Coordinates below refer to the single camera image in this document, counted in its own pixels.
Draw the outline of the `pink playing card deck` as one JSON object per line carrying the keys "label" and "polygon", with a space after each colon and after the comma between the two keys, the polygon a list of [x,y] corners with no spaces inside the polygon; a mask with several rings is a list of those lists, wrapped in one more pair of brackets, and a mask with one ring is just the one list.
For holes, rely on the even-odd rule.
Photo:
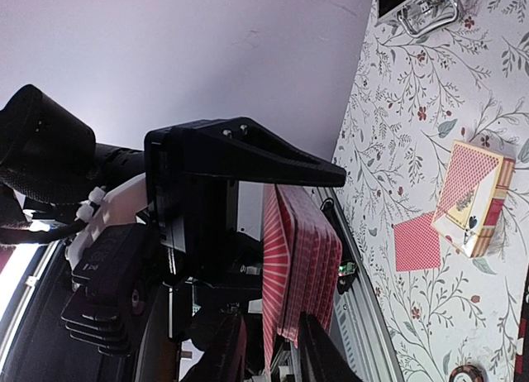
{"label": "pink playing card deck", "polygon": [[298,342],[302,313],[329,331],[342,244],[305,189],[266,184],[263,245],[264,367],[270,370],[276,338]]}

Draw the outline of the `pink card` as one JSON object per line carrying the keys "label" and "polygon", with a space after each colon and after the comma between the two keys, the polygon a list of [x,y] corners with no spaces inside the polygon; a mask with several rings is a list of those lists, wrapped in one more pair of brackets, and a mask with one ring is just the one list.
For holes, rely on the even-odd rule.
{"label": "pink card", "polygon": [[393,227],[397,272],[430,270],[441,265],[439,235],[431,227],[433,212],[400,222]]}

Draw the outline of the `dark brown chip stack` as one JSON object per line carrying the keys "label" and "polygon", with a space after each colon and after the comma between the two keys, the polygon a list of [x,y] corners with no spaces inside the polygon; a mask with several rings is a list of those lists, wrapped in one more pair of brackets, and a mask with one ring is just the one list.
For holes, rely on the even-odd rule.
{"label": "dark brown chip stack", "polygon": [[460,365],[451,371],[448,381],[484,382],[484,374],[478,367],[474,365]]}

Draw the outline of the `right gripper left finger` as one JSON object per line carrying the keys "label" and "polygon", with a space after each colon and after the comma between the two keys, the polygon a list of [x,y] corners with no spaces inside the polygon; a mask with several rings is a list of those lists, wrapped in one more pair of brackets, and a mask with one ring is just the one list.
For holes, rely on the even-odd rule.
{"label": "right gripper left finger", "polygon": [[245,380],[246,325],[237,313],[199,318],[187,329],[193,344],[203,352],[182,381]]}

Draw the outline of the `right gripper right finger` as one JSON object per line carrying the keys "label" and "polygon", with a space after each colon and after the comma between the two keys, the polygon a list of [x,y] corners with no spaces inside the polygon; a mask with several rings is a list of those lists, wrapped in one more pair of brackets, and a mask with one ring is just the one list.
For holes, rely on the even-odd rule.
{"label": "right gripper right finger", "polygon": [[298,352],[302,381],[361,382],[314,315],[301,313]]}

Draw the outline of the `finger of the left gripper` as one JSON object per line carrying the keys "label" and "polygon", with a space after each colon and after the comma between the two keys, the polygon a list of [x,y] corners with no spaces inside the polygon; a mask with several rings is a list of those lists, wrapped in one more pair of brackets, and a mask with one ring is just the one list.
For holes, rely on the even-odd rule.
{"label": "finger of the left gripper", "polygon": [[346,182],[343,168],[299,150],[248,117],[178,125],[164,144],[175,173],[331,188]]}

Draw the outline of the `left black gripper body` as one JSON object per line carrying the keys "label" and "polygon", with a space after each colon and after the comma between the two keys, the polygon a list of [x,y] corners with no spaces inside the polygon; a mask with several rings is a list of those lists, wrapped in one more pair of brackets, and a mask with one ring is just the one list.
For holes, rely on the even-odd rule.
{"label": "left black gripper body", "polygon": [[253,181],[250,162],[260,129],[248,117],[200,120],[149,131],[144,140],[149,216],[167,252],[172,337],[190,325],[193,283],[205,308],[261,298],[255,267],[262,246],[237,231],[239,183]]}

